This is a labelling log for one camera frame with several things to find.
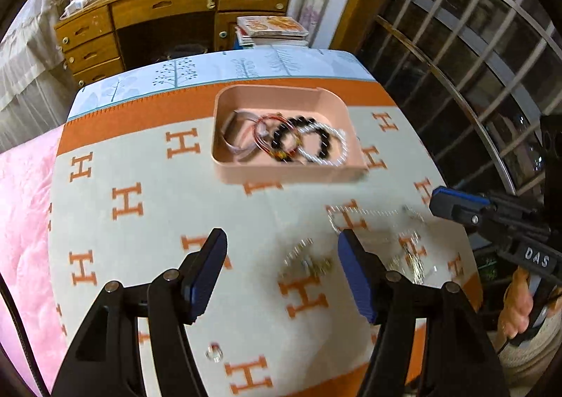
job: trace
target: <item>pearl bracelet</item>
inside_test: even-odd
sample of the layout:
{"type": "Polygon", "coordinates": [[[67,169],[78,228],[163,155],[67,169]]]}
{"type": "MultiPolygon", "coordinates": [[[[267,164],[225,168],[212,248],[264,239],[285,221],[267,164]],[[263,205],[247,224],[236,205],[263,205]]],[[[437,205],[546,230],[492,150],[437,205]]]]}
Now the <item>pearl bracelet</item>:
{"type": "Polygon", "coordinates": [[[341,142],[341,146],[342,146],[342,154],[341,156],[335,161],[327,161],[325,159],[319,158],[317,156],[311,155],[309,153],[307,153],[304,148],[299,147],[299,154],[304,157],[307,161],[310,162],[314,162],[314,164],[318,164],[318,165],[325,165],[325,166],[329,166],[329,167],[339,167],[343,164],[345,164],[346,160],[347,160],[347,142],[346,142],[346,133],[343,130],[338,130],[338,129],[334,129],[333,127],[328,126],[327,124],[324,123],[312,123],[312,124],[307,124],[306,126],[303,126],[301,128],[299,128],[299,132],[302,135],[305,134],[311,134],[313,132],[316,132],[317,130],[324,130],[326,131],[328,134],[330,134],[331,136],[336,137],[336,139],[338,139],[341,142]]]}

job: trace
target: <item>screw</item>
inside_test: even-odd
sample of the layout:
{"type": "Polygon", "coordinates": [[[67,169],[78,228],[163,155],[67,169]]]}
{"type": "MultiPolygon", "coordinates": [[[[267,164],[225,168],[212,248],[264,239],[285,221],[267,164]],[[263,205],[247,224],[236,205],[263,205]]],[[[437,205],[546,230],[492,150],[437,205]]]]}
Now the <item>screw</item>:
{"type": "Polygon", "coordinates": [[[452,294],[456,294],[460,291],[460,286],[457,283],[453,283],[452,281],[447,281],[445,283],[445,289],[452,294]]]}
{"type": "Polygon", "coordinates": [[[164,272],[164,279],[166,281],[173,281],[174,279],[178,278],[179,272],[176,269],[166,270],[164,272]]]}
{"type": "Polygon", "coordinates": [[[207,356],[208,360],[218,363],[223,360],[223,350],[221,350],[218,343],[211,343],[207,348],[205,356],[207,356]]]}
{"type": "Polygon", "coordinates": [[[386,273],[386,279],[393,283],[397,283],[402,278],[402,275],[394,270],[386,273]]]}
{"type": "Polygon", "coordinates": [[[110,281],[103,288],[106,292],[115,292],[119,289],[119,281],[110,281]]]}

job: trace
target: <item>pink blanket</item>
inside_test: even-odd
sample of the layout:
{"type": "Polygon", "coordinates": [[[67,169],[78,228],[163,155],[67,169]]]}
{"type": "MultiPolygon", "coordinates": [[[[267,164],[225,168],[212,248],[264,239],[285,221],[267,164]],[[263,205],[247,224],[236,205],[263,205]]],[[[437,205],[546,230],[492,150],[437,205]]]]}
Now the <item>pink blanket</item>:
{"type": "MultiPolygon", "coordinates": [[[[0,272],[18,306],[50,389],[66,352],[47,253],[51,178],[62,133],[61,126],[0,155],[0,272]]],[[[39,395],[1,298],[0,343],[39,395]]]]}

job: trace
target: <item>drawer knob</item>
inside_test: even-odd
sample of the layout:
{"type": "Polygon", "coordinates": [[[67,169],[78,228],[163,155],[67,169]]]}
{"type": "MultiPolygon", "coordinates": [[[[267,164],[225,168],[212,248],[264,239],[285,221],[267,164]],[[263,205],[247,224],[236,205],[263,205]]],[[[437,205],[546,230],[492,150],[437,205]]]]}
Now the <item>drawer knob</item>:
{"type": "Polygon", "coordinates": [[[207,8],[208,8],[209,10],[212,10],[212,9],[214,9],[215,7],[216,7],[216,5],[215,5],[215,0],[207,0],[207,8]]]}

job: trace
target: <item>red string bracelet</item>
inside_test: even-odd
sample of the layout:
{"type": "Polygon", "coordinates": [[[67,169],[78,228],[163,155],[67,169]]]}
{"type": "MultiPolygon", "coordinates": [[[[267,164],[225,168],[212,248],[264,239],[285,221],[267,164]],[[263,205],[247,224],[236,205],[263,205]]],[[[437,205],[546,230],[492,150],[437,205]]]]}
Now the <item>red string bracelet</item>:
{"type": "Polygon", "coordinates": [[[270,115],[260,116],[260,118],[254,123],[254,140],[259,149],[261,149],[262,151],[264,151],[265,153],[267,153],[269,156],[271,156],[273,159],[276,159],[277,161],[290,161],[290,159],[297,154],[299,147],[302,146],[302,139],[299,130],[291,123],[289,123],[289,121],[287,121],[287,119],[285,119],[282,115],[270,114],[270,115]],[[265,120],[276,120],[287,126],[289,131],[294,136],[294,140],[295,140],[294,148],[292,148],[289,151],[272,148],[271,145],[269,145],[263,137],[260,137],[257,133],[257,127],[259,126],[260,123],[263,123],[265,120]]]}

